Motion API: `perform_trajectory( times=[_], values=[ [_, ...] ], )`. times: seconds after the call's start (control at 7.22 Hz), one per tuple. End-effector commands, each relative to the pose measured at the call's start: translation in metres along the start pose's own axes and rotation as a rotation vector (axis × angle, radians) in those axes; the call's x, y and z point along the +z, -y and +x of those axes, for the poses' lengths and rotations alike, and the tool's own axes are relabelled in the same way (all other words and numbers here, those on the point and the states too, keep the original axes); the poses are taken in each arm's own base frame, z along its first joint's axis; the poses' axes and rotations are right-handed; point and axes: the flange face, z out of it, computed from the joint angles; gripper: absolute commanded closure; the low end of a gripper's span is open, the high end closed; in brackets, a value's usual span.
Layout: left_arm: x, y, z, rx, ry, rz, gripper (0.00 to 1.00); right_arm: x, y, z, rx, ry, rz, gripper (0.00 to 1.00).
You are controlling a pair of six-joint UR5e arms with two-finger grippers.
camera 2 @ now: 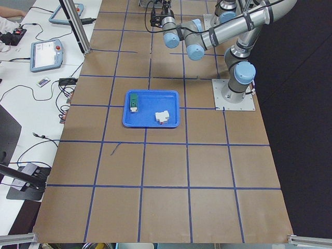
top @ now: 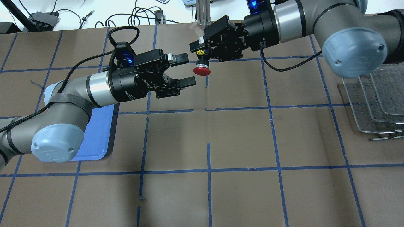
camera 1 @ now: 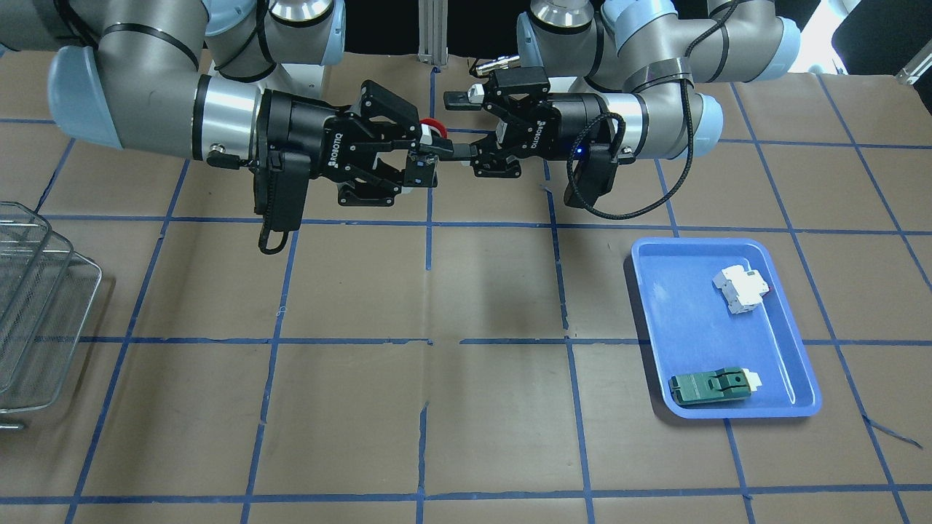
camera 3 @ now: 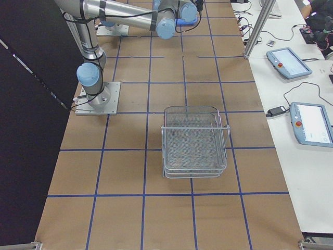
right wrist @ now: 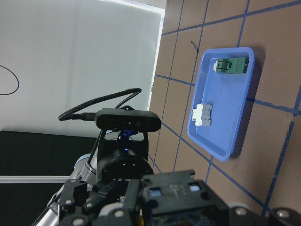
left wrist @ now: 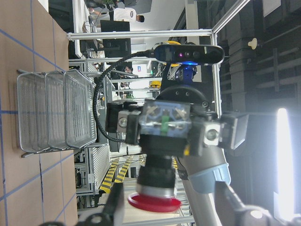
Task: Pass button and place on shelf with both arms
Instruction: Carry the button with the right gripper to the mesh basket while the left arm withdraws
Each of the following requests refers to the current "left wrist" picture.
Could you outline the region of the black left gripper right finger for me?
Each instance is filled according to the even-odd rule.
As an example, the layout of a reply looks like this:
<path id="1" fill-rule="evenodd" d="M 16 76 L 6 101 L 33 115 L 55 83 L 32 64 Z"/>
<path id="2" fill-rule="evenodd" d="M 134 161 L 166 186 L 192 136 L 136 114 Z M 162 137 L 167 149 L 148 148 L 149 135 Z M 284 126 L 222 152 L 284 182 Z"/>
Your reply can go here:
<path id="1" fill-rule="evenodd" d="M 215 209 L 223 226 L 239 226 L 246 206 L 225 182 L 215 183 Z"/>

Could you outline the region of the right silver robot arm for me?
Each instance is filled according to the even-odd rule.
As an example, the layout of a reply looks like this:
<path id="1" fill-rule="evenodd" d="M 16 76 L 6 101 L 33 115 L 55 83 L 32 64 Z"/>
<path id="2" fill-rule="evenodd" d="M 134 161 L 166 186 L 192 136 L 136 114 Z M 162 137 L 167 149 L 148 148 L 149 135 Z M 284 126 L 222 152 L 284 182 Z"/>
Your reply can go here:
<path id="1" fill-rule="evenodd" d="M 217 217 L 210 195 L 215 184 L 229 184 L 224 150 L 234 150 L 246 137 L 248 115 L 218 116 L 198 87 L 174 85 L 154 100 L 117 100 L 107 104 L 107 132 L 125 133 L 125 143 L 138 145 L 146 155 L 140 167 L 130 205 L 152 212 L 173 212 L 181 203 L 174 196 L 175 177 L 184 183 L 197 223 L 215 225 Z"/>

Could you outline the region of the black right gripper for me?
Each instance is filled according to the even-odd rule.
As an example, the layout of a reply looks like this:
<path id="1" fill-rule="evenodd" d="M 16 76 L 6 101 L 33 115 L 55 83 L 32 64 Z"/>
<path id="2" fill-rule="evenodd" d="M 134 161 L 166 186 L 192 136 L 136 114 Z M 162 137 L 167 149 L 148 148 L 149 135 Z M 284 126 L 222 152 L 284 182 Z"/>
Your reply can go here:
<path id="1" fill-rule="evenodd" d="M 246 139 L 248 114 L 209 110 L 202 92 L 188 85 L 171 86 L 142 106 L 133 101 L 107 104 L 105 130 L 125 133 L 125 142 L 145 151 L 189 151 L 202 156 L 203 149 L 217 146 L 228 150 Z"/>

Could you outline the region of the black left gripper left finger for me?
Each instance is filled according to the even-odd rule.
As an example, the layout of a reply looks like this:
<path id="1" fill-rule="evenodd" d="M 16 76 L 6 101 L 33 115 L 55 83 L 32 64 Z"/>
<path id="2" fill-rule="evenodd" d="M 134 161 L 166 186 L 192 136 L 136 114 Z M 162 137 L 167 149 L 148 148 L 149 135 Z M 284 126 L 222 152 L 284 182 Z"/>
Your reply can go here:
<path id="1" fill-rule="evenodd" d="M 121 226 L 124 218 L 123 183 L 115 183 L 103 209 L 105 226 Z"/>

